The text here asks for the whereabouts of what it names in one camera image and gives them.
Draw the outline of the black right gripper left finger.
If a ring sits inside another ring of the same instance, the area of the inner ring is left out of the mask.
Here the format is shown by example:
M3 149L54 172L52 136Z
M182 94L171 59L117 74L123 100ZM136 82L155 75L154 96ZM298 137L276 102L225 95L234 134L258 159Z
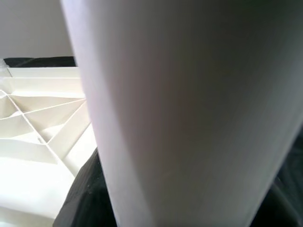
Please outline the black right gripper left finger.
M53 226L117 226L97 149L77 173Z

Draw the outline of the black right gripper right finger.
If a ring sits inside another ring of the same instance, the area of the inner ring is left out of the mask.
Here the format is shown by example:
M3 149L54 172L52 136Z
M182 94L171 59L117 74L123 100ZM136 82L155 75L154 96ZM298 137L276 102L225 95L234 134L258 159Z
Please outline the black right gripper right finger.
M301 227L303 218L284 192L283 185L275 180L258 209L251 227Z

